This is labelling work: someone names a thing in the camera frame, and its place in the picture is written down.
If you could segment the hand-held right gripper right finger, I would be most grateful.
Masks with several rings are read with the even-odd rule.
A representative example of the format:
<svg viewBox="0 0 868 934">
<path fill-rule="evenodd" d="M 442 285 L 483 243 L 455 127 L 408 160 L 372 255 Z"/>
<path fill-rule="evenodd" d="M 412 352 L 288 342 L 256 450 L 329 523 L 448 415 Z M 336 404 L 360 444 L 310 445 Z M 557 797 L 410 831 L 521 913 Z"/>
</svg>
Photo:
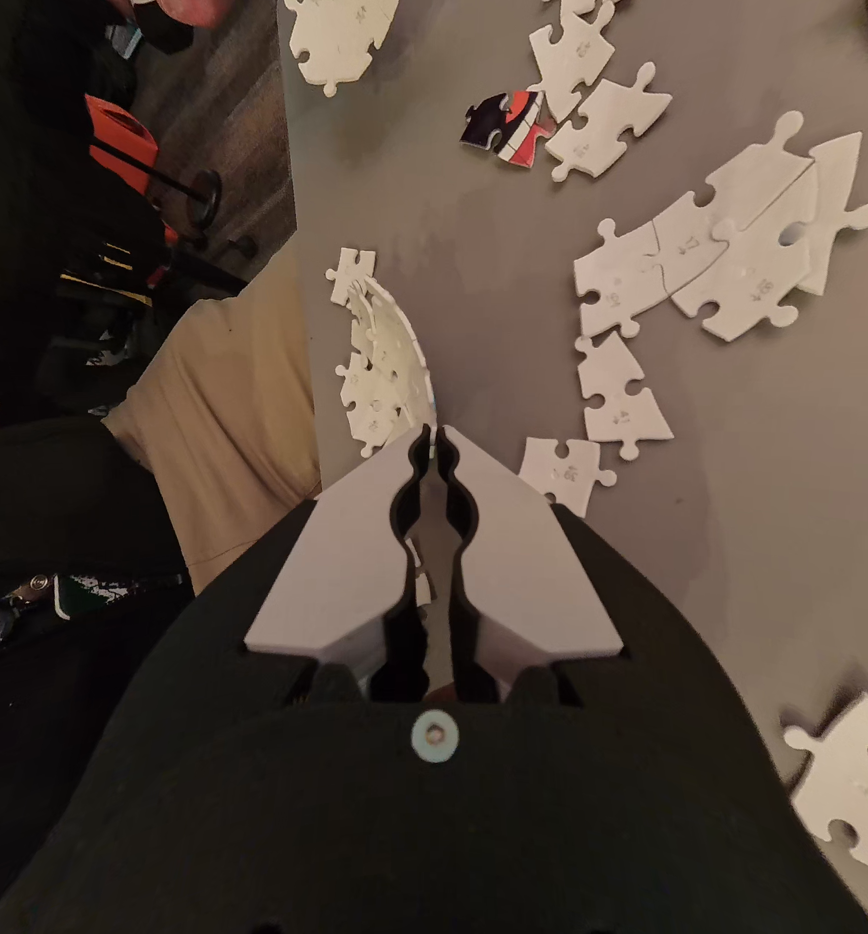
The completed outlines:
<svg viewBox="0 0 868 934">
<path fill-rule="evenodd" d="M 454 427 L 440 427 L 446 515 L 460 536 L 449 625 L 456 695 L 498 702 L 523 671 L 624 648 L 555 506 Z"/>
</svg>

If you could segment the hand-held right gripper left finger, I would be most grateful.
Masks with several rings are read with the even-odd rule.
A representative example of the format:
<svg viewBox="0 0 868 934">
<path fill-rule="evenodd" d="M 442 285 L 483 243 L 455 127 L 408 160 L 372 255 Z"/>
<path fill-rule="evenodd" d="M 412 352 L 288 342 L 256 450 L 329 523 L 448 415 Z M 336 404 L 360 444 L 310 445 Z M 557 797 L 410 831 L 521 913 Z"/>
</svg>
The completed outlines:
<svg viewBox="0 0 868 934">
<path fill-rule="evenodd" d="M 374 700 L 423 698 L 428 640 L 406 538 L 430 449 L 431 426 L 410 428 L 321 493 L 247 631 L 248 651 L 344 666 Z"/>
</svg>

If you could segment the curved white puzzle ball section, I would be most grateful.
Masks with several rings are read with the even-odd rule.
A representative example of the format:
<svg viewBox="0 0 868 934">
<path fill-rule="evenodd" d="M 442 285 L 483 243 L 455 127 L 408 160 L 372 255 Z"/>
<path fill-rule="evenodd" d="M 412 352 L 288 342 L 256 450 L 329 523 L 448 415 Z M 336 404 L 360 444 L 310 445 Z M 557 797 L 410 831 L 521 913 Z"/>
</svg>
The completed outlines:
<svg viewBox="0 0 868 934">
<path fill-rule="evenodd" d="M 373 276 L 375 264 L 373 251 L 342 248 L 337 267 L 325 271 L 333 284 L 331 302 L 352 316 L 349 363 L 337 366 L 336 375 L 363 459 L 409 429 L 426 425 L 435 436 L 438 427 L 425 354 L 406 313 Z"/>
</svg>

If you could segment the white puzzle cluster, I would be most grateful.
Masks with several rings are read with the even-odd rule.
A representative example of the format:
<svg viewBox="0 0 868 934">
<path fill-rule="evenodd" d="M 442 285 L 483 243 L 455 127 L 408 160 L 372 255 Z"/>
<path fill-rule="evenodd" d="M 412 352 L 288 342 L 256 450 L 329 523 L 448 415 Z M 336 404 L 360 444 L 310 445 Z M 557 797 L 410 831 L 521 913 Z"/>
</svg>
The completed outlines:
<svg viewBox="0 0 868 934">
<path fill-rule="evenodd" d="M 392 25 L 398 1 L 285 1 L 295 16 L 289 51 L 304 80 L 327 98 L 354 83 L 372 63 Z"/>
</svg>

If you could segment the white puzzle piece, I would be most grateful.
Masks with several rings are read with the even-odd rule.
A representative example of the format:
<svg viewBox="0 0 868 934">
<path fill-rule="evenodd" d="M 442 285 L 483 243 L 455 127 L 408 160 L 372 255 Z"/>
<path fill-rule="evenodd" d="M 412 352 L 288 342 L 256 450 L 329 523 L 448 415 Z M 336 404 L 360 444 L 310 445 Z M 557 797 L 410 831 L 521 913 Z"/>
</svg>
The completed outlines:
<svg viewBox="0 0 868 934">
<path fill-rule="evenodd" d="M 594 489 L 598 485 L 613 487 L 617 474 L 601 466 L 601 445 L 596 442 L 568 440 L 564 454 L 558 446 L 556 439 L 528 436 L 519 477 L 546 499 L 584 520 Z"/>
<path fill-rule="evenodd" d="M 545 95 L 549 112 L 562 123 L 580 104 L 576 88 L 591 88 L 601 76 L 614 53 L 603 30 L 610 24 L 616 2 L 561 1 L 561 35 L 552 38 L 551 24 L 541 26 L 529 36 L 540 81 L 532 90 Z"/>
<path fill-rule="evenodd" d="M 782 738 L 809 755 L 790 795 L 804 827 L 829 843 L 830 824 L 846 824 L 856 837 L 852 858 L 868 867 L 868 693 L 860 693 L 819 735 L 793 725 Z"/>
<path fill-rule="evenodd" d="M 630 87 L 606 78 L 600 80 L 578 106 L 577 113 L 584 123 L 576 127 L 566 121 L 546 142 L 546 152 L 558 161 L 551 171 L 555 183 L 565 182 L 573 170 L 598 178 L 625 153 L 623 134 L 632 131 L 639 138 L 660 119 L 673 97 L 665 92 L 649 92 L 656 71 L 653 62 L 642 64 Z"/>
<path fill-rule="evenodd" d="M 635 461 L 640 442 L 674 438 L 650 389 L 635 394 L 627 391 L 631 383 L 643 381 L 645 374 L 618 334 L 609 334 L 599 345 L 592 344 L 591 337 L 580 336 L 575 348 L 584 355 L 578 366 L 583 398 L 603 401 L 600 407 L 584 408 L 589 441 L 619 444 L 620 458 Z"/>
</svg>

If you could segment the joined white puzzle pieces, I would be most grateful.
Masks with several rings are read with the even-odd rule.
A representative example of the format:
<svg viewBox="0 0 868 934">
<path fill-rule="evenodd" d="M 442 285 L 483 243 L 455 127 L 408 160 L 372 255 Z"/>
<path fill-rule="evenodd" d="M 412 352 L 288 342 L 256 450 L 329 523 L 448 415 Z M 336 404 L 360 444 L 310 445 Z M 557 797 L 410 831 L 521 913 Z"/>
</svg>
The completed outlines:
<svg viewBox="0 0 868 934">
<path fill-rule="evenodd" d="M 824 294 L 837 235 L 868 229 L 868 204 L 848 208 L 863 135 L 843 134 L 806 156 L 786 148 L 801 112 L 782 115 L 771 139 L 751 144 L 708 178 L 714 196 L 687 192 L 650 221 L 618 234 L 600 222 L 602 244 L 573 263 L 580 335 L 639 332 L 639 316 L 670 300 L 688 319 L 715 312 L 702 328 L 731 343 L 767 322 L 790 326 L 796 289 Z"/>
</svg>

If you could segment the red black printed puzzle piece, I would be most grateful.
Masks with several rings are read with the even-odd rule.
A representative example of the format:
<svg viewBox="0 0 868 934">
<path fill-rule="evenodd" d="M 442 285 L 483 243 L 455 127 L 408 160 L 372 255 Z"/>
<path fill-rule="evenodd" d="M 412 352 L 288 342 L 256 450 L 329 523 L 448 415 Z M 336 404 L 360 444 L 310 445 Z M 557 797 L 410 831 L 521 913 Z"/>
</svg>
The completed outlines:
<svg viewBox="0 0 868 934">
<path fill-rule="evenodd" d="M 460 143 L 509 165 L 531 168 L 538 141 L 556 132 L 545 99 L 543 89 L 504 91 L 483 99 L 465 112 Z"/>
</svg>

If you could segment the person's beige trouser leg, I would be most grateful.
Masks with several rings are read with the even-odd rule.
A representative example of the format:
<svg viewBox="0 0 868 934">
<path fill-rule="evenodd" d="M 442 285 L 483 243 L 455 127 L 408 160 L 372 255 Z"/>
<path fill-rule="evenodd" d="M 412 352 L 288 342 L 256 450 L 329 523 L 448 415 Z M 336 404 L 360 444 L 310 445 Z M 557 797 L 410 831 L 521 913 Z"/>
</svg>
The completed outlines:
<svg viewBox="0 0 868 934">
<path fill-rule="evenodd" d="M 321 492 L 297 239 L 194 303 L 102 420 L 156 479 L 195 594 Z"/>
</svg>

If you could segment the green white badge card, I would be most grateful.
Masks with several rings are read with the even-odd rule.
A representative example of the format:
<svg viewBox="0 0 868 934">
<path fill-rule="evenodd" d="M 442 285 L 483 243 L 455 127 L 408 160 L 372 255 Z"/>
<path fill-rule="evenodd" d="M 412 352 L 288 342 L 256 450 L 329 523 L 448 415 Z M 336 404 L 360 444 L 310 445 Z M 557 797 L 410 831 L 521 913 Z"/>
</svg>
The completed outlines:
<svg viewBox="0 0 868 934">
<path fill-rule="evenodd" d="M 89 575 L 54 575 L 54 613 L 63 621 L 71 621 L 124 600 L 134 590 L 130 581 L 103 581 Z"/>
</svg>

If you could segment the black rod with round base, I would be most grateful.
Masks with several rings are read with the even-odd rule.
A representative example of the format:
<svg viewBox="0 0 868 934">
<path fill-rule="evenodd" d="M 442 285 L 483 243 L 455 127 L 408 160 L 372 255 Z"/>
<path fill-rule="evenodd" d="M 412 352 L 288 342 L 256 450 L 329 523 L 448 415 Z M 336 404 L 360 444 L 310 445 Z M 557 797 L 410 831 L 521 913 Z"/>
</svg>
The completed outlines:
<svg viewBox="0 0 868 934">
<path fill-rule="evenodd" d="M 203 170 L 199 172 L 191 185 L 173 179 L 160 170 L 147 165 L 145 162 L 129 155 L 124 150 L 112 146 L 96 136 L 91 138 L 91 146 L 108 154 L 124 164 L 142 172 L 149 178 L 159 180 L 167 187 L 182 193 L 192 206 L 187 208 L 191 225 L 205 232 L 216 219 L 222 199 L 222 179 L 218 172 Z"/>
</svg>

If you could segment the orange object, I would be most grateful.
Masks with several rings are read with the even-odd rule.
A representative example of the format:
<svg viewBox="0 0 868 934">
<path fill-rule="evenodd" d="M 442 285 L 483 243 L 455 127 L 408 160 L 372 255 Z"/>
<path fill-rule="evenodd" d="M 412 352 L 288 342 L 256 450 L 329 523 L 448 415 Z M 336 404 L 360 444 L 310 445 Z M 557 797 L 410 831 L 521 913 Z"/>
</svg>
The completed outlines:
<svg viewBox="0 0 868 934">
<path fill-rule="evenodd" d="M 85 95 L 85 100 L 97 139 L 149 167 L 156 166 L 159 145 L 138 120 L 124 108 L 109 101 L 89 94 Z M 90 154 L 95 161 L 113 171 L 130 188 L 144 196 L 157 211 L 160 210 L 157 199 L 147 194 L 150 185 L 147 172 L 96 146 L 91 146 Z"/>
</svg>

